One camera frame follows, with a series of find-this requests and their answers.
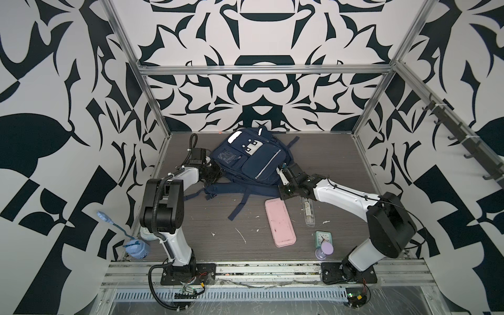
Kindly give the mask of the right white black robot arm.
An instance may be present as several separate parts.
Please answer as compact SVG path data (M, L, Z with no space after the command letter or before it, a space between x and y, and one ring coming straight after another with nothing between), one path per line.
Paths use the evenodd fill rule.
M384 258L396 259L417 233L409 211L393 193L370 194L349 188L322 175L308 175L297 164L277 169L282 199L295 196L328 203L367 223L369 238L341 262L343 279L351 281Z

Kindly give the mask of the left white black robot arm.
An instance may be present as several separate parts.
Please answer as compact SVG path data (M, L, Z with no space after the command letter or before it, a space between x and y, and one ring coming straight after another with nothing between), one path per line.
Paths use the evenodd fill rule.
M182 224L185 217L185 190L198 182L213 183L220 169L211 162L210 151L193 148L175 172L147 182L144 191L140 226L159 241L167 254L167 273L196 275L196 258L188 245Z

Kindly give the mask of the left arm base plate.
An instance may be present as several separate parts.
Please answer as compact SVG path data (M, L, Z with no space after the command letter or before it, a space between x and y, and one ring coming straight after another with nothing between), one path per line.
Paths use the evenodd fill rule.
M216 271L217 266L214 263L168 266L162 273L160 283L163 286L198 285L202 282L205 285L214 284Z

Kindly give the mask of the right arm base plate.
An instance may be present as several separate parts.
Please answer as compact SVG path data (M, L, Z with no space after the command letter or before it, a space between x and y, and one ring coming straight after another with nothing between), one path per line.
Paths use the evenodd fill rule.
M329 262L321 265L322 282L327 285L336 284L376 284L377 274L374 266L371 265L365 271L359 271L350 263Z

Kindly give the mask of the navy blue school backpack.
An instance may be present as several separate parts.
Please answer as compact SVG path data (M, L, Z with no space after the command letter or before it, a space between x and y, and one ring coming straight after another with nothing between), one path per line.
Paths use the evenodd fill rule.
M233 132L218 147L209 150L209 157L222 169L222 177L215 184L204 184L196 193L185 196L185 200L193 199L202 192L208 200L222 194L242 194L241 202L228 216L233 221L251 195L279 198L281 179L278 169L293 163L291 147L298 141L299 137L295 137L284 144L266 127ZM190 148L199 148L197 142L198 135L191 135Z

